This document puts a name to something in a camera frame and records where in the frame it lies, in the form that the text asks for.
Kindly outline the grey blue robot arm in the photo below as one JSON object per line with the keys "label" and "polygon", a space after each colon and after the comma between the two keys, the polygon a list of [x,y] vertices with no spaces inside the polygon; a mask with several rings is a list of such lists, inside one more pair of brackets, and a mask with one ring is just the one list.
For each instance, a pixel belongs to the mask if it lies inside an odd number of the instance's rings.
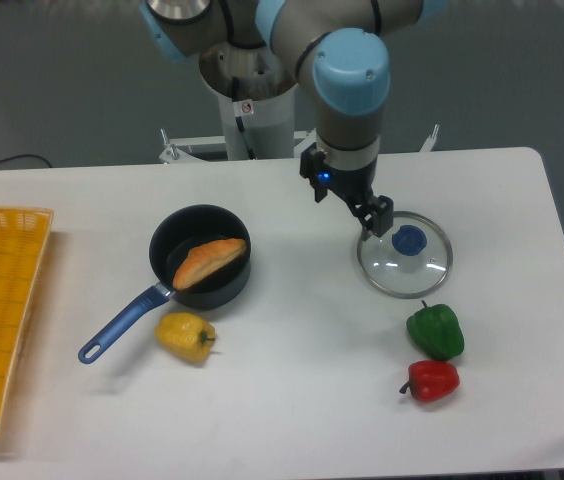
{"label": "grey blue robot arm", "polygon": [[384,36],[445,8],[443,1],[143,1],[156,43],[176,61],[226,44],[262,53],[265,76],[298,85],[316,113],[316,141],[300,174],[321,201],[343,200],[366,234],[393,225],[393,202],[372,182],[390,88]]}

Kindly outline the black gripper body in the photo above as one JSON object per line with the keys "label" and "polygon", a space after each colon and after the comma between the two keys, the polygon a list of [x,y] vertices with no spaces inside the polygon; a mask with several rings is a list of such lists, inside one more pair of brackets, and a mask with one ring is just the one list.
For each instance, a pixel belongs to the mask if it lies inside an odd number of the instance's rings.
{"label": "black gripper body", "polygon": [[350,208],[360,208],[377,203],[372,189],[377,161],[363,168],[341,170],[330,166],[325,159],[319,161],[319,200],[332,192]]}

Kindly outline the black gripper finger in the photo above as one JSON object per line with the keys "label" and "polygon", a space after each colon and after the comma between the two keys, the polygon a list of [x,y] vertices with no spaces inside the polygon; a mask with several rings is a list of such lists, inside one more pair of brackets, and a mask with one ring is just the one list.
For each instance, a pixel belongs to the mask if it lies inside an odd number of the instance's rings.
{"label": "black gripper finger", "polygon": [[325,152],[319,149],[316,143],[307,147],[300,157],[300,176],[309,181],[316,203],[320,203],[328,192],[330,173],[324,169],[325,159]]}
{"label": "black gripper finger", "polygon": [[393,226],[394,202],[387,196],[364,193],[348,196],[345,203],[361,224],[363,237],[382,237]]}

